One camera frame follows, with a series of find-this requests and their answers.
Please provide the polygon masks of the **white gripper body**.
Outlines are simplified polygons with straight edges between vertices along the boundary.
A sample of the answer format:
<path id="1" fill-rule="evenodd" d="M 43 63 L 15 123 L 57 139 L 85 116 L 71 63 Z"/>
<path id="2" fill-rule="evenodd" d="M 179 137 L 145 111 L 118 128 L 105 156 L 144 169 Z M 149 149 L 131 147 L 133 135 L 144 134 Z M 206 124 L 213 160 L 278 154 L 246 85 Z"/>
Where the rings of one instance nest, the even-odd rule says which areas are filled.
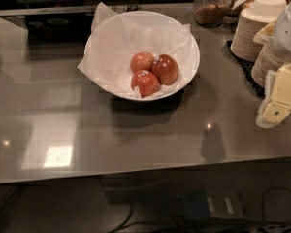
<path id="1" fill-rule="evenodd" d="M 291 61 L 291 2 L 279 15 L 273 34 L 275 55 L 282 60 Z"/>

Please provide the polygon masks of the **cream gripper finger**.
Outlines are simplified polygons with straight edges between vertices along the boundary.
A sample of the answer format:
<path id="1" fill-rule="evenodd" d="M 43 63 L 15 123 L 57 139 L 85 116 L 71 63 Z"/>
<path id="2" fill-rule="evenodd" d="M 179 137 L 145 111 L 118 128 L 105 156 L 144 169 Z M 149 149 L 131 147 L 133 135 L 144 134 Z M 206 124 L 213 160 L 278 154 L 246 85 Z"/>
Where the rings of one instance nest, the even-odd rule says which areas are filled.
<path id="1" fill-rule="evenodd" d="M 291 63 L 270 70 L 265 79 L 265 99 L 258 110 L 256 124 L 262 128 L 281 125 L 291 114 Z"/>
<path id="2" fill-rule="evenodd" d="M 260 29 L 253 37 L 253 41 L 257 44 L 264 45 L 273 39 L 275 22 L 272 21 Z"/>

